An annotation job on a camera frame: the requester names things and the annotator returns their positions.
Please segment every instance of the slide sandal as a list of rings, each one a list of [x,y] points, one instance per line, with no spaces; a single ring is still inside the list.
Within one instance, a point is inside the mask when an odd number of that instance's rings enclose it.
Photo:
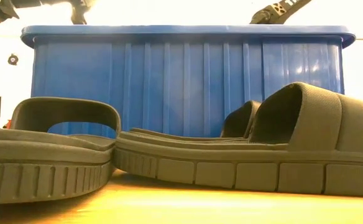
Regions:
[[[104,186],[114,170],[114,139],[47,133],[54,124],[90,122],[121,131],[118,112],[104,103],[36,97],[14,110],[0,129],[0,203],[76,197]]]
[[[256,101],[248,101],[237,110],[230,113],[224,120],[223,130],[220,138],[194,138],[175,136],[171,134],[158,133],[155,131],[149,131],[146,129],[132,128],[129,132],[136,134],[146,134],[152,138],[167,138],[183,141],[227,141],[235,140],[236,138],[247,138],[252,122],[255,118],[256,111],[259,108],[260,103]]]
[[[248,140],[200,144],[121,133],[131,174],[230,189],[363,196],[363,101],[305,83],[268,97]]]

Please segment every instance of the treaded sole edge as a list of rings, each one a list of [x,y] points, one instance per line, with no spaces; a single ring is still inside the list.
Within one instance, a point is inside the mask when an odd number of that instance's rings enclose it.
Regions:
[[[363,197],[363,163],[219,162],[165,158],[117,148],[114,165],[153,179],[227,189]]]
[[[0,203],[72,198],[104,186],[111,162],[97,166],[0,163]]]

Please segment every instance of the blue storage container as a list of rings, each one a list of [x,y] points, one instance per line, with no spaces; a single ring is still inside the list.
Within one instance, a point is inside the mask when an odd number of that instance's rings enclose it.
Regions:
[[[344,93],[341,50],[355,41],[339,26],[31,26],[32,96],[113,105],[123,130],[216,137],[245,101],[290,82]],[[53,133],[113,137],[98,124]]]

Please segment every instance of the wooden surface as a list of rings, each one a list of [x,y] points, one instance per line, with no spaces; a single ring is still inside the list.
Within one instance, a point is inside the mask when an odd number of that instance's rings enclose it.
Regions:
[[[363,198],[209,189],[116,172],[82,197],[0,205],[0,223],[363,223]]]

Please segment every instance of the white wall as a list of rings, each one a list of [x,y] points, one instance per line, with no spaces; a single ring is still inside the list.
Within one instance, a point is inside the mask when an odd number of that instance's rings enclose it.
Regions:
[[[244,25],[256,11],[278,0],[98,0],[86,19],[92,25]],[[0,24],[0,126],[10,119],[16,104],[30,95],[34,51],[20,40],[21,29],[28,25],[70,25],[68,4],[20,9],[20,20]],[[312,0],[287,21],[288,25],[345,25],[363,35],[363,0]],[[18,66],[7,64],[11,53],[19,58]],[[363,100],[363,41],[344,52],[346,94]]]

